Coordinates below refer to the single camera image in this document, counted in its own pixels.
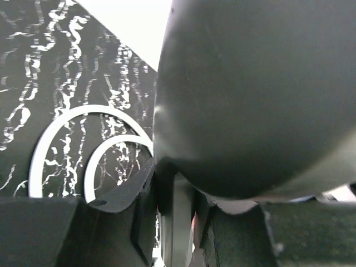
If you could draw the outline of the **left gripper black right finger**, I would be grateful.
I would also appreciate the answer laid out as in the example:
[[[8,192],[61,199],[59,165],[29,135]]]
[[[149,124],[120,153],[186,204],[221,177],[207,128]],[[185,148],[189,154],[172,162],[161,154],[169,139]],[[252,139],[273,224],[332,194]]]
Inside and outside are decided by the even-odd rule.
[[[354,266],[355,204],[260,204],[230,215],[196,199],[196,245],[207,266]]]

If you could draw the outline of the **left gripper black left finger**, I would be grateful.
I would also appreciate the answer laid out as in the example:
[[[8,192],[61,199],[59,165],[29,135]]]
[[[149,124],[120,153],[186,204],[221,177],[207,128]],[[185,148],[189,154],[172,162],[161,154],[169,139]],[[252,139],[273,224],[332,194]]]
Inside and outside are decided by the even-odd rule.
[[[98,199],[2,198],[2,266],[151,266],[154,162]]]

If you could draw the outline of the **grey shower head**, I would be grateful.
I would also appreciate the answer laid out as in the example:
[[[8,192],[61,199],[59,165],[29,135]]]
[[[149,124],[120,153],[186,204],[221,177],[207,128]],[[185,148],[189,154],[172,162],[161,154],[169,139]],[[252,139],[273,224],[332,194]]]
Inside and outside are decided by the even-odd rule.
[[[200,195],[355,204],[355,2],[173,1],[153,141],[166,266],[189,265]]]

